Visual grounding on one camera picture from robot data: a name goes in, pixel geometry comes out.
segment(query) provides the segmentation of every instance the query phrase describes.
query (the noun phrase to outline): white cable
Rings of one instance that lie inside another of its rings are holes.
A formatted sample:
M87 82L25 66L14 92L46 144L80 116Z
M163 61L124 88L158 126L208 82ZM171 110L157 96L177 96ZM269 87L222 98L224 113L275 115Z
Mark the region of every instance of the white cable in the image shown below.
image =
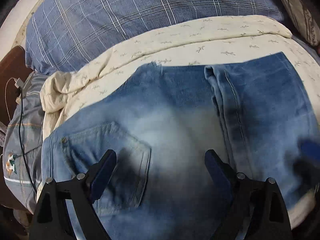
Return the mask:
M9 81L12 80L12 79L13 79L15 82L17 82L17 79L16 79L16 78L9 78L9 80L8 80L7 83L5 84L5 89L4 89L5 106L7 107L7 113L8 113L10 122L11 122L11 118L10 118L9 109L8 109L8 105L7 105L7 85L8 85L8 83L9 83Z

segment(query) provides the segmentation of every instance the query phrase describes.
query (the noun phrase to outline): metal screw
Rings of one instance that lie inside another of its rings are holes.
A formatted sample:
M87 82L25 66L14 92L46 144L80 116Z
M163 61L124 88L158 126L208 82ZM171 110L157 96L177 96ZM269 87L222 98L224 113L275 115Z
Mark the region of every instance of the metal screw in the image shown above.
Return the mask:
M245 179L245 175L244 175L243 173L239 172L239 173L237 174L237 178L238 178L238 179Z
M48 177L48 178L45 180L46 184L50 184L52 181L53 181L53 178L51 178L51 177Z
M85 177L85 174L84 173L79 173L77 175L77 179L83 179Z
M274 178L269 178L268 181L271 184L275 184L276 183L276 180Z

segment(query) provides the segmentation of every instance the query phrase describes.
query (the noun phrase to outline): back pocket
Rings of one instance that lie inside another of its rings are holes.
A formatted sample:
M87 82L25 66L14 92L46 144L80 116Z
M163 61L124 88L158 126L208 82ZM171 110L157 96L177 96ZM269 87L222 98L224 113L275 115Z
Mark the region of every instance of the back pocket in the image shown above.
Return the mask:
M86 173L108 149L117 164L100 200L93 205L98 215L112 215L139 206L147 182L151 149L114 122L104 123L60 140L71 175Z

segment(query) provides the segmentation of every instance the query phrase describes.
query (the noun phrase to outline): embroidered patch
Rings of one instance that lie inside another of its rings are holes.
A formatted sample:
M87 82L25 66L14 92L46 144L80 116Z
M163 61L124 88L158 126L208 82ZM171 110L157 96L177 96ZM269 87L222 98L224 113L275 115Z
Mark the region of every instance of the embroidered patch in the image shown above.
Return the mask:
M17 174L17 169L16 169L16 165L15 165L15 160L17 158L17 155L14 155L13 153L12 154L9 154L8 156L8 161L7 163L5 164L5 167L7 168L7 171L9 173L9 177L11 175L11 172L13 171L15 174Z

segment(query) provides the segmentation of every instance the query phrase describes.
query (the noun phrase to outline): brown surface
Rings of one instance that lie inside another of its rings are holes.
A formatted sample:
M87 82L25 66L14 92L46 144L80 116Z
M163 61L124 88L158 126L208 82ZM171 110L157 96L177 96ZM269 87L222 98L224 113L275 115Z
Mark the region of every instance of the brown surface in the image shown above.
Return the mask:
M4 101L4 89L9 78L21 78L24 82L29 74L32 72L30 68L25 65L25 51L22 47L16 46L4 57L0 62L0 121L8 125L9 117ZM9 114L12 117L17 107L17 88L14 86L14 80L9 81L7 86L7 104ZM16 197L7 188L4 182L3 169L0 169L0 204L12 209L24 210L27 209L16 199Z

